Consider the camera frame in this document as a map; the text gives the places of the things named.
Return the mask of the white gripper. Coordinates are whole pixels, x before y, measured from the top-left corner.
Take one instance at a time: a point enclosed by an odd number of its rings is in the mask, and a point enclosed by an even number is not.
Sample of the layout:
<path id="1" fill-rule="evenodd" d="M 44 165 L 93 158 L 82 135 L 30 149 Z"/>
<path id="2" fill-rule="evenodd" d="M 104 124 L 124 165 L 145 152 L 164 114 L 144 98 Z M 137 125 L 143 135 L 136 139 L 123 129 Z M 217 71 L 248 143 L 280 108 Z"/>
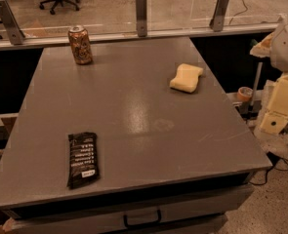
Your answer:
<path id="1" fill-rule="evenodd" d="M 267 110 L 269 112 L 265 114 L 260 129 L 265 133 L 278 135 L 288 124 L 288 119 L 285 118 L 288 117 L 288 73 L 283 73 L 274 83 Z"/>

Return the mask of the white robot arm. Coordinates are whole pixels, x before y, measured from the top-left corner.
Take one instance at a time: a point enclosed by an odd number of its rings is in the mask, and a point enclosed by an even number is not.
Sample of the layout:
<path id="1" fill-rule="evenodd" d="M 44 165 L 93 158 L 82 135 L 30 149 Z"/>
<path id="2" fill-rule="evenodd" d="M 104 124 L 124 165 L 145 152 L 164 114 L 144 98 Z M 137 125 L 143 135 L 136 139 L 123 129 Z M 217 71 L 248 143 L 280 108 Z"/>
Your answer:
<path id="1" fill-rule="evenodd" d="M 278 135 L 288 124 L 288 15 L 273 32 L 270 62 L 282 75 L 274 83 L 260 128 Z"/>

